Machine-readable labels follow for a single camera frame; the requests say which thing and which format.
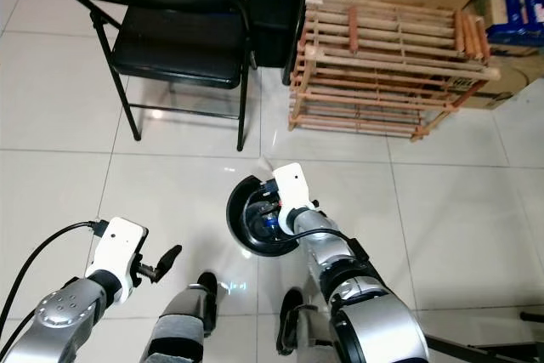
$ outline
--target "metal stand leg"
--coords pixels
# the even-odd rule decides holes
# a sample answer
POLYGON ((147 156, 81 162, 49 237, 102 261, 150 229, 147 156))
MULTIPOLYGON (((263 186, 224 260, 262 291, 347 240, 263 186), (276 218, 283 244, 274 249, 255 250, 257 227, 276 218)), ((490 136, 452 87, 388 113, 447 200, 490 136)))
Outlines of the metal stand leg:
POLYGON ((125 94, 125 90, 121 83, 121 78, 119 77, 119 74, 117 74, 117 72, 111 66, 110 45, 108 44, 108 39, 105 36, 105 32, 104 32, 105 22, 102 20, 100 15, 96 14, 95 12, 91 12, 91 20, 93 21, 93 27, 99 36, 100 46, 102 46, 102 51, 104 52, 104 56, 108 63, 108 67, 110 68, 110 73, 111 73, 111 76, 113 77, 113 82, 116 84, 117 93, 119 94, 122 108, 124 109, 125 115, 127 116, 130 129, 133 131, 134 139, 141 140, 142 136, 138 130, 138 127, 136 126, 136 122, 134 121, 133 113, 130 110, 130 106, 127 100, 127 95, 125 94))
POLYGON ((238 144, 236 146, 236 149, 239 152, 244 149, 244 122, 246 121, 247 72, 249 53, 249 40, 246 40, 246 46, 244 50, 244 63, 241 70, 240 115, 238 116, 238 144))
POLYGON ((465 346, 464 344, 430 335, 425 335, 425 339, 430 349, 469 363, 524 363, 525 361, 533 361, 524 360, 525 356, 521 356, 521 359, 514 359, 513 357, 500 355, 496 351, 465 346))

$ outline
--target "robot leg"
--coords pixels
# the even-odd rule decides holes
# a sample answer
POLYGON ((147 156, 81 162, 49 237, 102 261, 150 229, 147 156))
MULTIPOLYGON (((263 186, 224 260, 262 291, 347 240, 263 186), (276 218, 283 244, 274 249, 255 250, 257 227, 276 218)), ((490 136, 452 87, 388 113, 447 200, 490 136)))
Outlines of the robot leg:
POLYGON ((166 307, 155 324, 142 363, 196 363, 202 361, 204 337, 217 320, 217 279, 205 272, 166 307))
POLYGON ((296 350, 299 363, 337 361, 327 317, 317 307, 304 304, 298 289, 289 290, 283 298, 276 350, 282 355, 296 350))

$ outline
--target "blue box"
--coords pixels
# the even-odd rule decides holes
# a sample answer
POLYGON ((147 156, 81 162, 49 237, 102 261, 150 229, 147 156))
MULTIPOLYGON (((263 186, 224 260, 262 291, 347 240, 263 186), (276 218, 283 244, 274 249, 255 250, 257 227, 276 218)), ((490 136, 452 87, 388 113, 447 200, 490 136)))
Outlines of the blue box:
POLYGON ((490 43, 544 46, 544 0, 504 0, 507 23, 487 29, 490 43))

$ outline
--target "white tile floor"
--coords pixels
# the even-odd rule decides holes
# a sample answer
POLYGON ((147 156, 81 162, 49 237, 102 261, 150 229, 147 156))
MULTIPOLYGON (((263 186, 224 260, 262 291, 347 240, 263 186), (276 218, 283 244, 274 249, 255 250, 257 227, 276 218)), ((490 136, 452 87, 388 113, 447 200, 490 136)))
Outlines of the white tile floor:
MULTIPOLYGON (((0 0, 0 33, 0 301, 29 251, 78 220, 120 215, 146 225, 149 263, 184 246, 163 282, 108 311, 80 361, 136 361, 165 303, 204 269, 233 288, 205 361, 296 361, 275 355, 274 337, 284 291, 314 290, 300 254, 246 258, 224 220, 230 190, 260 156, 302 163, 312 195, 360 239, 426 330, 467 343, 531 338, 516 315, 544 305, 544 80, 495 111, 462 111, 411 144, 289 133, 280 73, 259 69, 238 153, 235 122, 199 116, 146 112, 143 140, 134 142, 87 14, 73 1, 0 0)), ((131 99, 170 103, 164 84, 124 81, 131 99)), ((202 104, 200 95, 184 100, 202 104)), ((91 248, 87 231, 55 242, 25 280, 8 328, 80 275, 91 248)))

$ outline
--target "wooden shoe rack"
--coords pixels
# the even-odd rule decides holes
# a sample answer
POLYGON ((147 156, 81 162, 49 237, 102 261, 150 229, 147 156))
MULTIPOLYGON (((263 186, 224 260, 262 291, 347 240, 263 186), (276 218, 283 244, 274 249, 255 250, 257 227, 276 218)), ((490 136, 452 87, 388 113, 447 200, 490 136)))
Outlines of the wooden shoe rack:
POLYGON ((420 139, 500 72, 482 20, 461 11, 306 0, 289 128, 420 139))

